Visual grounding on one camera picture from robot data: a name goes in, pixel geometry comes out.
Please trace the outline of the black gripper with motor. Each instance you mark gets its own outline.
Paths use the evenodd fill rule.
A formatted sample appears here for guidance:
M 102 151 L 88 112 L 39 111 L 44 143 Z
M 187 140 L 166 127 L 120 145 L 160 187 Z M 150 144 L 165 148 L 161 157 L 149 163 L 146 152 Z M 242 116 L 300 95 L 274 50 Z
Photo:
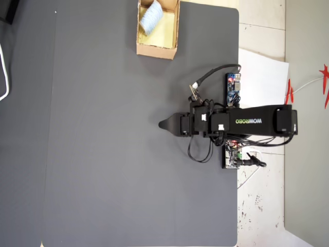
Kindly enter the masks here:
M 174 136 L 192 136 L 192 119 L 191 113 L 174 113 L 169 118 L 159 122 L 161 129 L 167 130 Z

